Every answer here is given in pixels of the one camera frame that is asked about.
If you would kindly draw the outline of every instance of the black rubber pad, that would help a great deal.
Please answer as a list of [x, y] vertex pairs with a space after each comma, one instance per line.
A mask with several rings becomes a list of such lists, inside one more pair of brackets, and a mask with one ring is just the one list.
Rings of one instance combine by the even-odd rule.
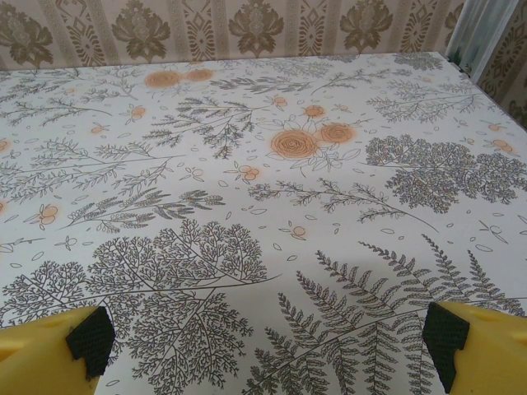
[[456, 350], [463, 350], [469, 329], [470, 323], [449, 310], [437, 303], [428, 305], [422, 338], [427, 344], [446, 393], [450, 393], [455, 379], [454, 353]]
[[114, 339], [114, 327], [104, 307], [98, 307], [66, 337], [73, 358], [86, 361], [86, 379], [105, 372]]

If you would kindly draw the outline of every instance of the tablecloth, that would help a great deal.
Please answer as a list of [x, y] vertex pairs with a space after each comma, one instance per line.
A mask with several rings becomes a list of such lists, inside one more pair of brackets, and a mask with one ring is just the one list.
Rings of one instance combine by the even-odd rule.
[[0, 74], [0, 324], [105, 306], [98, 395], [442, 393], [524, 315], [527, 134], [438, 53]]

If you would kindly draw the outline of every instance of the yellow object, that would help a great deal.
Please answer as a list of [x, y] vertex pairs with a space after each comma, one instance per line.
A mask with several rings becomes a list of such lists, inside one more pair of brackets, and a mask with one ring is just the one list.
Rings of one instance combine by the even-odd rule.
[[454, 354], [450, 395], [527, 395], [527, 319], [443, 302], [470, 324], [463, 350]]
[[0, 331], [0, 395], [92, 395], [86, 362], [66, 336], [97, 308], [85, 307]]

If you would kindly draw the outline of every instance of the table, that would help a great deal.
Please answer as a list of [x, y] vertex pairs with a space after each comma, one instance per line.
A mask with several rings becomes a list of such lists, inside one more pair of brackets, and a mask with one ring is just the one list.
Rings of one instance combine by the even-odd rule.
[[524, 315], [527, 134], [438, 53], [2, 72], [0, 324], [105, 306], [99, 395], [442, 393]]

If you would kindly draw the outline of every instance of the damask wallpaper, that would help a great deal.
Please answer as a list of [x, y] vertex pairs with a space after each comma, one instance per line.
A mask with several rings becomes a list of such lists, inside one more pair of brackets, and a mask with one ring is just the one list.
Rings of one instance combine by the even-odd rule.
[[518, 6], [478, 84], [527, 128], [527, 0]]
[[15, 0], [0, 69], [444, 52], [462, 0]]

